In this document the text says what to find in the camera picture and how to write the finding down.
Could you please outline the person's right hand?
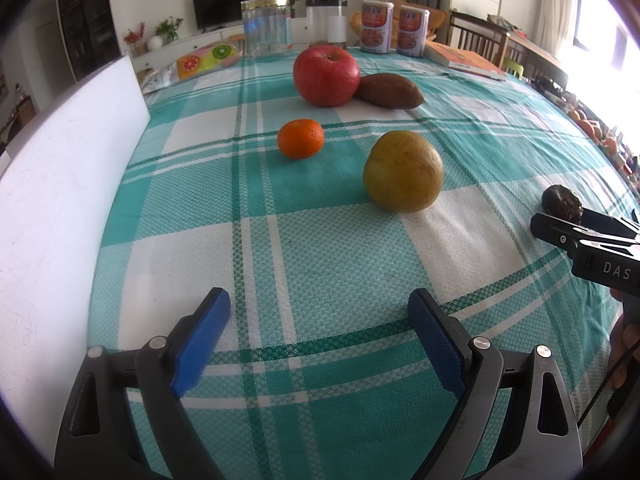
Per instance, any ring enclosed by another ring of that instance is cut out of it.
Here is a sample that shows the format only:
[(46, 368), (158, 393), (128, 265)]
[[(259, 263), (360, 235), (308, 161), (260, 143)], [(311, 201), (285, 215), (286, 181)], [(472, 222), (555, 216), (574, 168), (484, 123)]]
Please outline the person's right hand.
[[(609, 370), (612, 370), (614, 365), (622, 359), (622, 356), (639, 341), (639, 337), (639, 325), (625, 325), (624, 317), (623, 315), (621, 315), (616, 321), (610, 335), (611, 351), (610, 355), (608, 356)], [(617, 367), (617, 370), (612, 375), (611, 380), (608, 382), (608, 385), (613, 390), (616, 390), (624, 384), (626, 376), (627, 364), (620, 363), (620, 366)]]

